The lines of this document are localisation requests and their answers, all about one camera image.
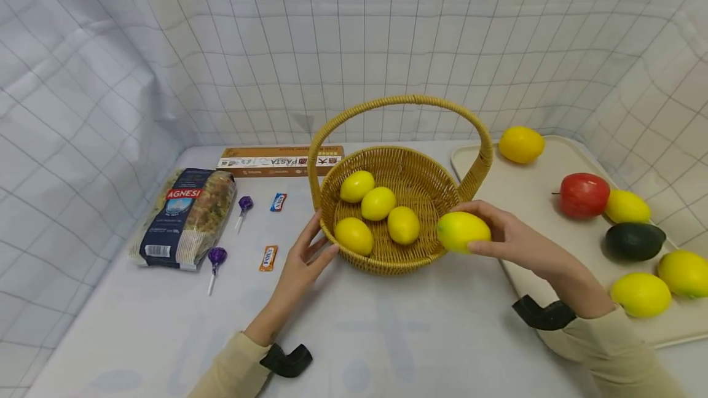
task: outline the beige tray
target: beige tray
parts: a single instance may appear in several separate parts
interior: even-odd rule
[[[513,212],[528,225],[568,249],[608,288],[625,273],[653,273],[663,254],[675,249],[666,241],[661,253],[648,262],[611,262],[600,250],[605,232],[612,223],[604,217],[574,221],[556,211],[556,192],[565,175],[593,173],[614,185],[599,163],[577,143],[567,138],[547,136],[546,149],[535,163],[515,165],[495,153],[494,164],[475,198]],[[461,147],[452,153],[457,177],[464,176],[477,156],[477,146]],[[540,306],[558,300],[545,281],[516,264],[502,262],[519,297],[530,295]],[[670,346],[708,337],[708,299],[681,300],[674,297],[669,310],[651,319],[633,319],[635,331],[654,347]],[[541,339],[558,355],[578,360],[561,331],[539,331]]]

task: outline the yellow lemon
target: yellow lemon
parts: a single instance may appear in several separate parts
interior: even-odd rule
[[[512,162],[526,165],[538,158],[546,147],[546,141],[531,128],[511,127],[499,140],[499,152]]]
[[[467,212],[450,212],[438,221],[438,239],[448,251],[469,254],[470,241],[489,241],[491,231],[484,220]]]
[[[628,273],[615,281],[610,296],[627,314],[637,318],[656,317],[671,304],[668,286],[651,273]]]
[[[340,220],[334,227],[334,237],[341,246],[364,257],[374,249],[374,235],[358,218],[347,217]]]
[[[369,171],[356,171],[342,183],[339,198],[347,203],[359,203],[374,186],[374,176]]]
[[[395,207],[396,194],[391,189],[374,188],[361,201],[361,216],[371,221],[383,220]]]
[[[399,206],[388,214],[388,235],[396,243],[411,244],[419,234],[420,222],[413,209]]]
[[[636,194],[628,190],[612,189],[605,214],[615,223],[646,223],[651,217],[651,209]]]
[[[678,249],[661,258],[659,277],[676,295],[708,297],[708,261],[700,255]]]

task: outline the avocado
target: avocado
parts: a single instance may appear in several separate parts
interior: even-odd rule
[[[666,234],[647,223],[618,223],[605,234],[607,252],[619,259],[643,262],[656,257]]]

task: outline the beige sleeve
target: beige sleeve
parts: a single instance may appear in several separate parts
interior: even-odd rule
[[[270,346],[261,347],[239,332],[214,358],[188,398],[254,398],[270,370],[261,366]]]
[[[601,318],[577,318],[564,332],[583,355],[602,397],[685,397],[621,308]]]

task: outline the black wrist strap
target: black wrist strap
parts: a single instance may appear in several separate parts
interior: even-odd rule
[[[563,329],[577,318],[575,312],[563,301],[554,301],[542,308],[528,295],[524,295],[512,308],[530,327],[541,331]]]
[[[281,377],[295,378],[302,374],[311,362],[312,354],[302,344],[289,355],[285,355],[278,344],[273,344],[265,358],[261,360],[261,366]]]

